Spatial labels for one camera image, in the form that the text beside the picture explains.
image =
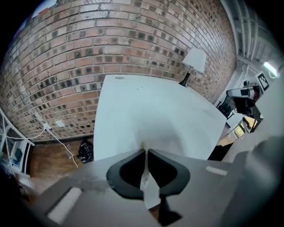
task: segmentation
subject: plastic bag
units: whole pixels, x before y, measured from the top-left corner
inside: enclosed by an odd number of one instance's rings
[[[81,142],[77,158],[79,158],[82,163],[88,163],[94,160],[93,146],[85,139]]]

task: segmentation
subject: white desk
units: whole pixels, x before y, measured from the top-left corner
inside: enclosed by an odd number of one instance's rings
[[[95,119],[94,159],[142,146],[208,159],[225,122],[209,101],[175,81],[107,75]]]

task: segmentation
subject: black lamp base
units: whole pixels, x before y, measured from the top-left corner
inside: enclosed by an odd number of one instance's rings
[[[189,75],[190,75],[190,73],[187,73],[185,78],[183,79],[183,81],[179,82],[179,84],[184,86],[184,87],[187,87],[187,80],[188,80]]]

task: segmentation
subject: ceiling light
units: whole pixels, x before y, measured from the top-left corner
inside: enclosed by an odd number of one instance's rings
[[[272,65],[270,65],[268,62],[265,62],[263,66],[267,68],[270,72],[272,72],[275,76],[277,76],[277,70]]]

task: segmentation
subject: white cable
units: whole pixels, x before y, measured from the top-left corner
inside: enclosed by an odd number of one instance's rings
[[[34,138],[37,138],[37,137],[39,137],[43,132],[44,132],[44,130],[45,129],[43,129],[43,131],[38,135],[38,136],[36,136],[36,137],[33,137],[33,138],[14,138],[14,137],[8,137],[8,136],[6,136],[7,138],[10,138],[10,139],[17,139],[17,140],[31,140],[31,139],[34,139]]]
[[[47,130],[59,143],[61,143],[61,142],[59,141],[59,139],[57,139],[56,136],[53,135],[53,133],[52,133],[49,129],[46,129],[46,130]],[[65,146],[63,143],[61,143],[61,144],[62,144],[62,145],[66,148],[66,150],[72,155],[73,162],[75,163],[75,165],[76,165],[77,168],[78,168],[78,165],[77,165],[77,163],[75,162],[74,157],[73,157],[73,154],[71,153],[71,151],[68,150],[67,146]]]

